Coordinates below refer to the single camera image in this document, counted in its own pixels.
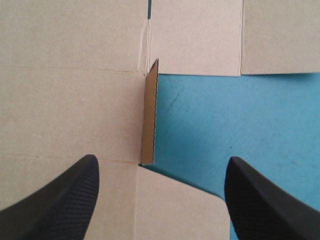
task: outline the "cardboard seam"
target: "cardboard seam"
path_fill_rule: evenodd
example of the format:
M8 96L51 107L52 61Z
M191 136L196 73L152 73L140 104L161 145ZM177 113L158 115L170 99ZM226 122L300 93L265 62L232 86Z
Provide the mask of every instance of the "cardboard seam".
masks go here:
M133 218L134 218L134 223L133 223L133 240L136 240L136 232L137 232L137 215L138 215L138 193L139 193L139 171L138 168L136 168L136 175L135 175L135 203L134 203L134 213L133 213Z
M148 21L146 20L143 23L141 35L140 35L140 50L139 50L139 56L138 56L138 65L137 70L140 70L141 67L141 61L144 61L144 64L146 65L146 60L143 60L143 57L147 57L146 52L148 51ZM146 74L146 66L143 66L143 73Z
M0 68L26 69L26 70L74 70L74 71L101 71L122 74L144 74L144 71L117 70L109 68L82 68L82 67L59 67L59 66L13 66L0 65Z
M148 73L150 70L150 52L151 52L151 19L147 20L147 43L146 43L146 61L145 61L145 72Z
M156 81L155 81L155 100L154 100L154 124L153 124L153 149L152 149L152 163L155 163L155 148L156 148L156 121L157 121L157 96L158 96L158 80L159 80L159 59L155 60L156 66Z
M243 62L243 51L244 51L244 25L245 25L245 0L242 0L242 13L241 13L241 46L240 46L240 69L238 70L239 75L242 75L242 62Z

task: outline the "cardboard sheet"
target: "cardboard sheet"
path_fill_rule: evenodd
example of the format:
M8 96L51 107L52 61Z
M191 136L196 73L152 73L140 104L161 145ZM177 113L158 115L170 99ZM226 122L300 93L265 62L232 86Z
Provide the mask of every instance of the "cardboard sheet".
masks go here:
M142 73L1 67L0 152L138 163Z
M144 72L145 0L0 0L0 65Z
M222 199L138 168L134 240L229 240L229 228Z
M242 74L320 72L320 1L244 0Z
M152 0L150 61L159 73L238 76L242 0Z

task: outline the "blue surface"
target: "blue surface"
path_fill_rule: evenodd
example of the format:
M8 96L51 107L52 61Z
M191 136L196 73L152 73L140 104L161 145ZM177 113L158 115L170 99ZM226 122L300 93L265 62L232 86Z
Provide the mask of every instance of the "blue surface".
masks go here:
M159 76L151 170L224 199L239 156L320 210L319 144L320 74Z

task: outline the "white cardboard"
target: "white cardboard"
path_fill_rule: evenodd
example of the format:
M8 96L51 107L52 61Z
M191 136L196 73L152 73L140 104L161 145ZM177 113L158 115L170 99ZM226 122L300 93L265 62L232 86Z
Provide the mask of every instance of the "white cardboard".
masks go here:
M221 198L142 167L135 211L134 240L229 240Z
M152 0L148 70L238 76L241 31L242 0Z
M145 0L0 0L0 65L144 72Z
M244 0L242 74L320 72L320 1Z

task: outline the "brown cardboard edge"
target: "brown cardboard edge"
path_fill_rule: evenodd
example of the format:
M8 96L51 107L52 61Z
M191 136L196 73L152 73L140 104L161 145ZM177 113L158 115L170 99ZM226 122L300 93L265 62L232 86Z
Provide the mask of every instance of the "brown cardboard edge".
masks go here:
M158 75L159 60L156 59L145 78L141 163L146 165L154 162Z

